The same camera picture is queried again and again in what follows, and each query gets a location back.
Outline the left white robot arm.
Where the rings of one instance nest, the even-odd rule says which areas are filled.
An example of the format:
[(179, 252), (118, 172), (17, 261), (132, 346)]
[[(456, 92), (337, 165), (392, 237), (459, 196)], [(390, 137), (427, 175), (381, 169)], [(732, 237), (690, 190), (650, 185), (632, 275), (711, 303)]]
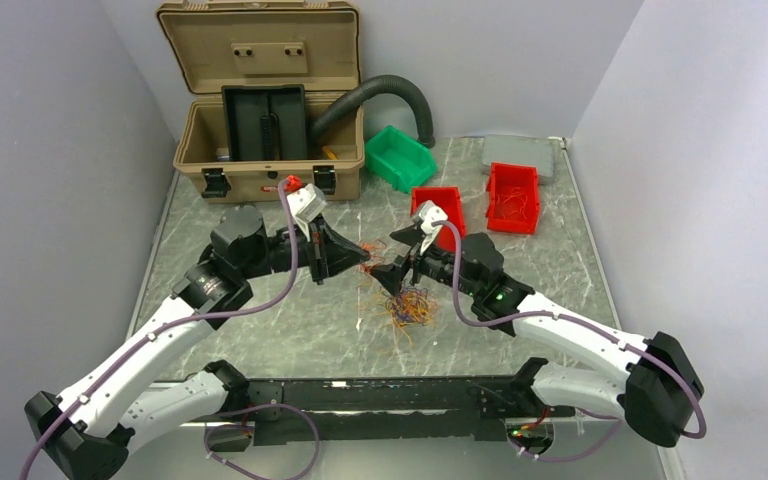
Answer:
[(160, 392), (151, 384), (231, 317), (254, 312), (253, 279), (307, 268), (319, 283), (368, 257), (322, 216), (269, 233), (257, 207), (229, 210), (198, 262), (137, 332), (80, 381), (26, 403), (34, 452), (47, 454), (70, 479), (108, 479), (142, 446), (183, 423), (241, 416), (252, 404), (250, 383), (227, 361), (210, 362)]

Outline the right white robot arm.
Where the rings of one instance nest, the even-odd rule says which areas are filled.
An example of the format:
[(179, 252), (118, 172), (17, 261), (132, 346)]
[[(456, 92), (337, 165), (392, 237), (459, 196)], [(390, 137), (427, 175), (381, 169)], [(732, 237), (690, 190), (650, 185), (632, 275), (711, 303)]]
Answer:
[(504, 256), (484, 233), (456, 237), (451, 251), (427, 242), (418, 227), (391, 236), (410, 249), (371, 268), (387, 292), (432, 279), (450, 287), (455, 314), (464, 324), (536, 340), (584, 364), (576, 369), (546, 359), (527, 361), (510, 391), (520, 413), (574, 407), (619, 418), (643, 439), (668, 448), (681, 438), (707, 435), (700, 405), (705, 389), (675, 337), (628, 333), (561, 306), (510, 276)]

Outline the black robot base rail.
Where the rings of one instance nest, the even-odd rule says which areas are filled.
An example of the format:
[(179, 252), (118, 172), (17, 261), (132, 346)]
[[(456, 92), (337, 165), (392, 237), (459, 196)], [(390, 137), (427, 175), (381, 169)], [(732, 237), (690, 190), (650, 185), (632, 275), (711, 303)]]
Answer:
[(571, 418), (568, 406), (547, 407), (511, 375), (338, 379), (252, 379), (244, 415), (234, 405), (207, 421), (245, 419), (257, 446), (305, 441), (469, 438), (502, 441), (506, 429)]

